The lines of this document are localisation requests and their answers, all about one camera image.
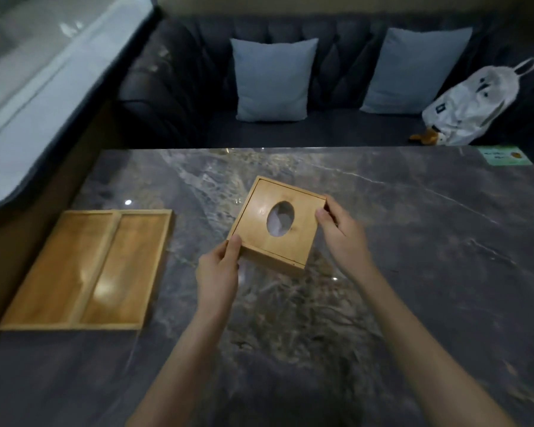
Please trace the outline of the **person's right hand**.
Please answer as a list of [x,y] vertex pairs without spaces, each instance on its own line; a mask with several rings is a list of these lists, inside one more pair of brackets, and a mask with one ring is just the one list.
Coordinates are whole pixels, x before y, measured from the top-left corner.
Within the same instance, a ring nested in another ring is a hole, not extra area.
[[368,284],[379,274],[368,248],[364,228],[332,196],[326,196],[326,209],[334,220],[334,235],[326,246],[341,272],[358,285]]

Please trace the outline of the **person's left hand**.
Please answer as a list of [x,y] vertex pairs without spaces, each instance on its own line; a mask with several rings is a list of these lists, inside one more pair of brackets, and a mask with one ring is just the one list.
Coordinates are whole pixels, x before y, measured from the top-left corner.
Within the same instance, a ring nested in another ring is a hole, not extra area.
[[198,313],[226,324],[239,287],[239,264],[225,263],[229,240],[199,258],[196,270]]

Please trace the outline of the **wooden tissue box with oval hole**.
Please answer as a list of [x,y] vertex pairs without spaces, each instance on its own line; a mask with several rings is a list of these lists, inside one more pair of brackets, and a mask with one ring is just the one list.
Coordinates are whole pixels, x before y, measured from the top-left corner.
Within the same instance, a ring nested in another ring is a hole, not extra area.
[[299,277],[318,228],[315,212],[326,203],[323,195],[258,176],[228,238],[241,238],[242,257]]

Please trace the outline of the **person's left forearm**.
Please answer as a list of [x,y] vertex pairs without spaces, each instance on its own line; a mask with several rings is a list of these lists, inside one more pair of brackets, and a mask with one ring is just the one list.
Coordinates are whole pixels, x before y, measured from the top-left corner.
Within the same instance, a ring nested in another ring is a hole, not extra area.
[[230,308],[198,308],[126,427],[185,427],[206,382]]

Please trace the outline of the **person's right forearm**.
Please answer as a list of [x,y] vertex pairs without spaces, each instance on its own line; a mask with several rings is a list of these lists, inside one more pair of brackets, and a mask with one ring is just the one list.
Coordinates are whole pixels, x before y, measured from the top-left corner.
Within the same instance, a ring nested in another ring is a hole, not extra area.
[[419,405],[435,427],[516,427],[402,302],[374,265],[352,277]]

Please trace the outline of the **brown plush toy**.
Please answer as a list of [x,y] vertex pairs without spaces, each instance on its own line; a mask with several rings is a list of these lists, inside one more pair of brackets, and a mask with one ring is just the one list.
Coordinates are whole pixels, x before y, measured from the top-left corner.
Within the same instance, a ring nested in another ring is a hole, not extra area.
[[435,146],[440,140],[440,133],[434,128],[427,128],[422,134],[411,135],[409,140],[426,146]]

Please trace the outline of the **dark tufted sofa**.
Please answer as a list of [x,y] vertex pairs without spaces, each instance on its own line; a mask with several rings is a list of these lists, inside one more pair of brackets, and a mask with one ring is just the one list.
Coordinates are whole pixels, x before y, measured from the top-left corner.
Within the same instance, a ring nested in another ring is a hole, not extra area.
[[[386,30],[472,27],[463,55],[440,92],[486,65],[513,67],[534,56],[514,20],[496,12],[343,13],[337,15],[163,14],[118,87],[114,108],[132,149],[410,146],[417,115],[359,110]],[[231,38],[262,44],[317,38],[308,116],[299,122],[236,119]],[[474,145],[513,145],[534,162],[534,71],[516,101]]]

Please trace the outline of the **wooden divided tray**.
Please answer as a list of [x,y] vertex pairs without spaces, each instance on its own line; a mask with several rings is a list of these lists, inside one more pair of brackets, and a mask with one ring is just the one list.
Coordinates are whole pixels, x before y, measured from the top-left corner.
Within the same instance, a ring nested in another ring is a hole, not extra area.
[[63,212],[0,331],[140,331],[174,221],[170,209]]

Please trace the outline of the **light blue cushion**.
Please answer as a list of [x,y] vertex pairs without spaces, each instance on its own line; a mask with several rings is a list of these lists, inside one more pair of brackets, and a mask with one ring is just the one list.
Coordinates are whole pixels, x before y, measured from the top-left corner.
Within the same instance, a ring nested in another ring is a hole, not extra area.
[[472,33],[472,27],[432,32],[388,28],[360,110],[420,114],[434,101]]
[[318,38],[264,44],[231,38],[241,122],[299,122],[307,100]]

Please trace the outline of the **white backpack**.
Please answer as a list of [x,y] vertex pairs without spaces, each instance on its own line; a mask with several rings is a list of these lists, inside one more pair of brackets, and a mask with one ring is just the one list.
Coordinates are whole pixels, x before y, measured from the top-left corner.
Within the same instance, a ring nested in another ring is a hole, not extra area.
[[421,114],[440,133],[436,146],[464,146],[483,136],[516,100],[520,79],[534,71],[534,57],[517,66],[485,66],[444,92]]

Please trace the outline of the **green table card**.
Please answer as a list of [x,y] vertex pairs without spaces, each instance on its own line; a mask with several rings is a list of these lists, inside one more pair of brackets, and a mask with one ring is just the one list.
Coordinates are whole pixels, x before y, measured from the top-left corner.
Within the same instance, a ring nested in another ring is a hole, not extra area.
[[476,147],[484,160],[491,166],[532,165],[526,154],[514,146],[479,146]]

